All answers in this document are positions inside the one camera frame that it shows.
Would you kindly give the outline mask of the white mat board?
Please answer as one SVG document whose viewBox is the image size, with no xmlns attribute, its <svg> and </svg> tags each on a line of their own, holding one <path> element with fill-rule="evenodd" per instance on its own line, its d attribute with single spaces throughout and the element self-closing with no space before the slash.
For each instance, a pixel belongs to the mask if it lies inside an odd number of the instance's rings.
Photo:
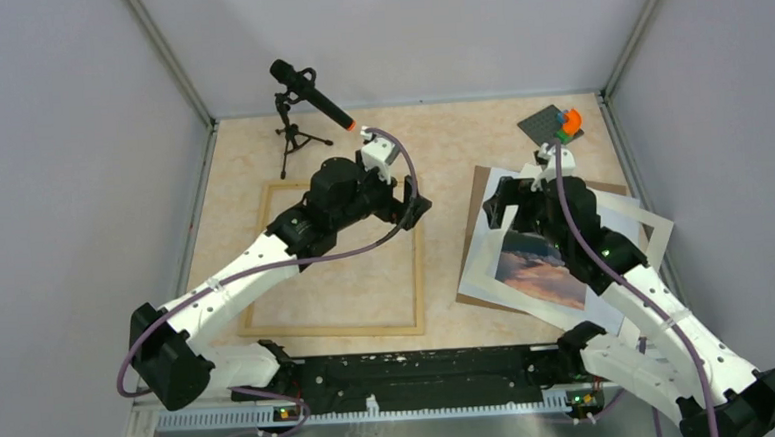
<svg viewBox="0 0 775 437">
<path fill-rule="evenodd" d="M 494 171 L 486 184 L 482 203 L 492 197 L 499 180 L 505 176 L 517 177 L 518 173 L 511 171 L 511 174 L 507 174 Z M 601 217 L 601 224 L 625 235 L 647 256 L 650 266 L 655 269 L 660 268 L 673 223 L 642 209 L 639 199 L 589 189 L 597 197 L 597 212 Z M 614 335 L 621 332 L 624 325 L 623 313 L 601 300 L 588 287 L 586 287 L 584 310 L 580 311 L 532 298 L 496 281 L 496 264 L 506 232 L 489 229 L 482 209 L 477 216 L 473 239 L 457 292 L 461 291 L 465 295 L 483 301 L 523 311 L 523 314 L 544 320 L 562 330 L 570 330 L 582 321 L 589 320 Z"/>
</svg>

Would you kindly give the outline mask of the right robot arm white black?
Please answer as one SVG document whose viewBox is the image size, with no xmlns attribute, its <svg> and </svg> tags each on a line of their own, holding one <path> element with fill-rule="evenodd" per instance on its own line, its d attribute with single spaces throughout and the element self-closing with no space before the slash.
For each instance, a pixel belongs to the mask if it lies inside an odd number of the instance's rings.
<svg viewBox="0 0 775 437">
<path fill-rule="evenodd" d="M 646 255 L 604 226 L 597 197 L 572 176 L 504 177 L 484 201 L 493 230 L 542 236 L 566 269 L 637 326 L 661 352 L 652 360 L 592 322 L 566 332 L 563 376 L 604 377 L 650 404 L 683 437 L 764 437 L 775 429 L 775 368 L 762 371 L 727 348 L 662 282 Z"/>
</svg>

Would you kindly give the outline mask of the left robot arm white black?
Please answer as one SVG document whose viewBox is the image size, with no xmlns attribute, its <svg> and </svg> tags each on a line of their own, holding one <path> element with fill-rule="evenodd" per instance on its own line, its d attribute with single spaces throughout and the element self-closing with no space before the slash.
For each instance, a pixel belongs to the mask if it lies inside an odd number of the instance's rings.
<svg viewBox="0 0 775 437">
<path fill-rule="evenodd" d="M 266 292 L 313 264 L 377 249 L 413 229 L 431 208 L 407 156 L 403 197 L 390 161 L 332 157 L 296 204 L 281 212 L 250 246 L 197 288 L 159 308 L 144 303 L 130 317 L 129 348 L 116 377 L 118 395 L 156 396 L 168 410 L 196 401 L 216 365 L 203 351 L 222 326 Z"/>
</svg>

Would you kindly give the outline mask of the sunset cloud photo print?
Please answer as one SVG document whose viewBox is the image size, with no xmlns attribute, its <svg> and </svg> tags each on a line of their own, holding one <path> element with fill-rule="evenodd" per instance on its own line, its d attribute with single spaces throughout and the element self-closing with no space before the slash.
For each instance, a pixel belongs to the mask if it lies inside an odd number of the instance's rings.
<svg viewBox="0 0 775 437">
<path fill-rule="evenodd" d="M 541 301 L 584 310 L 586 285 L 571 275 L 559 250 L 541 235 L 509 231 L 499 254 L 496 281 Z"/>
</svg>

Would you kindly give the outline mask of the aluminium front rail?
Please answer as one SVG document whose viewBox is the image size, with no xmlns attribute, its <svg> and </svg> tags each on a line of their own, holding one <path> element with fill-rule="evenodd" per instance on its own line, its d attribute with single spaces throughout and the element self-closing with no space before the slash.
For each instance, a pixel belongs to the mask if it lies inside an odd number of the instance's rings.
<svg viewBox="0 0 775 437">
<path fill-rule="evenodd" d="M 328 410 L 313 412 L 304 419 L 306 426 L 412 421 L 469 417 L 489 417 L 527 414 L 563 415 L 574 409 L 574 403 L 586 401 L 586 393 L 594 385 L 564 384 L 545 388 L 539 399 L 493 398 L 486 405 L 469 407 L 443 406 L 429 403 L 420 409 L 408 409 L 403 404 L 388 406 L 375 395 L 363 398 L 359 406 L 347 412 Z M 282 416 L 282 412 L 294 409 L 286 400 L 248 399 L 239 403 L 231 400 L 202 400 L 179 411 L 161 409 L 159 405 L 144 403 L 130 412 L 127 436 L 151 436 L 164 431 L 202 430 L 282 430 L 287 431 L 298 424 L 302 416 Z"/>
</svg>

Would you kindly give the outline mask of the black microphone orange tip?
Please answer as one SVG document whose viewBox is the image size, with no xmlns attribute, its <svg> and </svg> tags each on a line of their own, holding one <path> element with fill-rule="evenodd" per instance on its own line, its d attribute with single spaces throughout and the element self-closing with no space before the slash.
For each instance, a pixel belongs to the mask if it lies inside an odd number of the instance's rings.
<svg viewBox="0 0 775 437">
<path fill-rule="evenodd" d="M 284 86 L 283 101 L 288 105 L 307 102 L 346 131 L 355 128 L 354 119 L 315 86 L 315 69 L 307 67 L 298 71 L 281 59 L 274 60 L 269 69 L 274 79 Z"/>
</svg>

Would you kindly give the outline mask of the colourful toy brick stack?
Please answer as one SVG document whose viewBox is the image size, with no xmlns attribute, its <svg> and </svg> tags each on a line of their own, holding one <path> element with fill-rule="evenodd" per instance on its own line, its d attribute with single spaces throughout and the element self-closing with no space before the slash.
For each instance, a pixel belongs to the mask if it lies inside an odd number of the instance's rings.
<svg viewBox="0 0 775 437">
<path fill-rule="evenodd" d="M 559 129 L 555 136 L 563 144 L 569 144 L 583 136 L 583 118 L 576 108 L 560 110 L 556 119 L 559 123 Z"/>
</svg>

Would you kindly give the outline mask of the grey building brick baseplate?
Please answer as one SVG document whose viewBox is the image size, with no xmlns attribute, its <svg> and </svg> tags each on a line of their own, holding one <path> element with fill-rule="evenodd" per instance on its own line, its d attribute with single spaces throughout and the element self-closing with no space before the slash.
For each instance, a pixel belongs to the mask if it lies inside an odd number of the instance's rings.
<svg viewBox="0 0 775 437">
<path fill-rule="evenodd" d="M 556 115 L 559 107 L 550 105 L 517 123 L 517 127 L 538 147 L 546 142 L 557 140 L 555 133 L 559 129 Z"/>
</svg>

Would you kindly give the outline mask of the brown cardboard backing board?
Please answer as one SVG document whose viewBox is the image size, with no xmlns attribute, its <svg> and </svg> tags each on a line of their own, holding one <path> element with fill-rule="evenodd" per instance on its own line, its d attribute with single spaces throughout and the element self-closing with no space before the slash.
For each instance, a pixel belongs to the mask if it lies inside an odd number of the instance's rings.
<svg viewBox="0 0 775 437">
<path fill-rule="evenodd" d="M 483 194 L 485 192 L 485 187 L 490 179 L 491 174 L 494 172 L 506 172 L 507 174 L 511 174 L 510 170 L 507 169 L 498 169 L 498 168 L 490 168 L 487 166 L 475 166 L 473 171 L 473 184 L 470 191 L 470 201 L 469 201 L 469 207 L 467 211 L 467 221 L 465 226 L 465 232 L 464 232 L 464 245 L 462 249 L 462 258 L 461 258 L 461 267 L 459 271 L 459 278 L 463 275 L 463 270 L 465 267 L 466 260 L 468 258 L 469 249 L 471 246 L 471 241 L 473 239 L 473 230 L 476 225 L 477 221 L 477 215 L 481 211 L 481 203 L 484 200 Z M 603 191 L 606 193 L 610 193 L 612 195 L 617 195 L 620 197 L 629 197 L 630 193 L 628 191 L 628 188 L 625 185 L 620 184 L 610 184 L 600 181 L 586 181 L 586 185 L 589 188 Z M 455 301 L 460 304 L 464 305 L 471 305 L 479 308 L 489 308 L 497 311 L 507 311 L 512 312 L 516 314 L 522 314 L 523 311 L 513 309 L 506 306 L 501 306 L 489 301 L 483 301 L 479 298 L 465 295 L 461 291 L 458 291 L 456 295 Z"/>
</svg>

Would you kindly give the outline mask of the black mini tripod stand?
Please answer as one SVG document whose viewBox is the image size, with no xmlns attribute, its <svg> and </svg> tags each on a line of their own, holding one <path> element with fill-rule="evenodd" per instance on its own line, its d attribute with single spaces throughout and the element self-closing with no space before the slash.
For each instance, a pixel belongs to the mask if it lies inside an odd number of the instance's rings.
<svg viewBox="0 0 775 437">
<path fill-rule="evenodd" d="M 280 117 L 282 128 L 275 130 L 278 136 L 284 138 L 285 149 L 282 156 L 282 169 L 280 171 L 280 178 L 284 180 L 287 176 L 287 158 L 292 154 L 303 149 L 311 141 L 316 141 L 324 144 L 325 146 L 333 146 L 335 143 L 330 139 L 324 139 L 302 132 L 295 123 L 290 121 L 289 112 L 294 103 L 301 102 L 299 97 L 290 97 L 286 93 L 274 94 L 274 106 Z"/>
</svg>

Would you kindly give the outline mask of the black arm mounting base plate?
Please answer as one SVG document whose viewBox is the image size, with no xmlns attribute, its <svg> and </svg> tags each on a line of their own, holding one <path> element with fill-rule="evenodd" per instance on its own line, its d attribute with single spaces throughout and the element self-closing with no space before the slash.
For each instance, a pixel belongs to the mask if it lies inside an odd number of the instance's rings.
<svg viewBox="0 0 775 437">
<path fill-rule="evenodd" d="M 431 411 L 538 403 L 553 388 L 602 389 L 555 345 L 314 356 L 284 362 L 264 391 L 300 398 L 313 415 Z"/>
</svg>

